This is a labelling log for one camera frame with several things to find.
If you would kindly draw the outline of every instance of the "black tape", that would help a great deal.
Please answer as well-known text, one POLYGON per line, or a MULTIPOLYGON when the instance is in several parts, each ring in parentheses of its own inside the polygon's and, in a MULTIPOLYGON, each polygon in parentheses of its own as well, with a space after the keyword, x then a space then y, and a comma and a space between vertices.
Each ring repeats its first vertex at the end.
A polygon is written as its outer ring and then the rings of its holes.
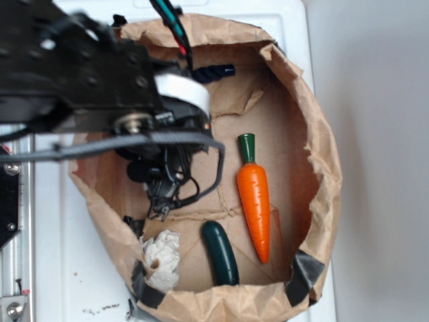
POLYGON ((312 287, 323 273, 325 265, 313 256, 298 250, 292 267, 294 272, 291 280, 286 284, 286 294, 290 304, 294 307, 301 303, 310 293, 312 287))
POLYGON ((134 220, 130 216, 124 216, 123 222, 131 228, 131 230, 137 237, 143 235, 143 226, 145 225, 144 219, 134 220))
POLYGON ((135 298, 134 294, 130 293, 130 295, 131 295, 131 298, 128 299, 129 311, 127 312, 125 320, 130 321, 131 318, 133 317, 138 321, 161 322, 152 314, 149 314, 148 312, 144 311, 137 305, 137 299, 135 298))
POLYGON ((133 276, 131 277, 135 297, 144 305, 156 309, 158 308, 158 305, 161 304, 166 294, 150 285, 147 285, 145 275, 146 271, 143 267, 143 263, 136 261, 133 276))

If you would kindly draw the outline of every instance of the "orange carrot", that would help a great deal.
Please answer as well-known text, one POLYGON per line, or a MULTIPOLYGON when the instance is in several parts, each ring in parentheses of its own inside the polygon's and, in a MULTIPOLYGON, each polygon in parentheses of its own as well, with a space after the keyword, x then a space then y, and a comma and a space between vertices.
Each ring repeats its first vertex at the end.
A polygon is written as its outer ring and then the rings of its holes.
POLYGON ((263 263, 269 259, 269 195, 265 170, 255 163, 255 135, 239 136, 245 161, 238 171, 237 184, 241 204, 257 255, 263 263))

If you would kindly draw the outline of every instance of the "paper bag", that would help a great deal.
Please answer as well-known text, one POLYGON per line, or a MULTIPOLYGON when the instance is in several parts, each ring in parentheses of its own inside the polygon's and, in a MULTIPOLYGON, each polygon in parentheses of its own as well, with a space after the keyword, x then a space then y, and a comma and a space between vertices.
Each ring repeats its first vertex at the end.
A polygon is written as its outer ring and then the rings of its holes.
MULTIPOLYGON (((262 29, 203 15, 184 15, 194 67, 233 64, 236 75, 212 82, 212 133, 226 145, 221 185, 199 202, 172 211, 165 222, 146 220, 144 238, 180 232, 180 281, 167 294, 147 285, 139 242, 124 216, 144 219, 149 201, 126 175, 128 161, 109 152, 71 163, 70 175, 87 199, 94 225, 139 306, 162 321, 285 321, 322 296, 340 213, 342 174, 336 143, 316 99, 294 66, 262 29), (256 160, 266 172, 271 203, 270 261, 251 243, 236 174, 237 137, 256 135, 256 160), (238 286, 214 286, 200 227, 217 220, 227 232, 240 274, 238 286), (142 285, 136 286, 137 275, 142 285)), ((122 38, 146 45, 152 56, 177 57, 161 20, 132 23, 122 38)), ((101 134, 77 136, 77 142, 101 134)), ((217 155, 192 161, 202 187, 213 182, 217 155)))

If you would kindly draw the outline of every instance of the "toy cucumber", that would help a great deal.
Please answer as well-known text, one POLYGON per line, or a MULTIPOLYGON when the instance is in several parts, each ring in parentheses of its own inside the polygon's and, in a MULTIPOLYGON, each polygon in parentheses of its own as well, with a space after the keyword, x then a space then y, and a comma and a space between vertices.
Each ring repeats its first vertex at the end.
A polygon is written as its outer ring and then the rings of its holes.
POLYGON ((217 285, 237 285, 239 270, 227 233, 216 221, 202 225, 202 238, 206 245, 217 285))

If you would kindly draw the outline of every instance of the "crumpled paper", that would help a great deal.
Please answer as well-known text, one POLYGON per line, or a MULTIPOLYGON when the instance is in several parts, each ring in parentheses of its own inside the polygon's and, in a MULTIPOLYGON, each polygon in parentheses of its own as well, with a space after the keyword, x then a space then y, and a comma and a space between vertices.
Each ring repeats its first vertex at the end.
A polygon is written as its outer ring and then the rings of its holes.
POLYGON ((172 290, 179 282, 180 254, 177 251, 179 237, 179 233, 167 229, 156 239, 153 237, 147 241, 143 241, 143 237, 140 239, 144 253, 143 264, 153 270, 147 283, 164 293, 172 290))

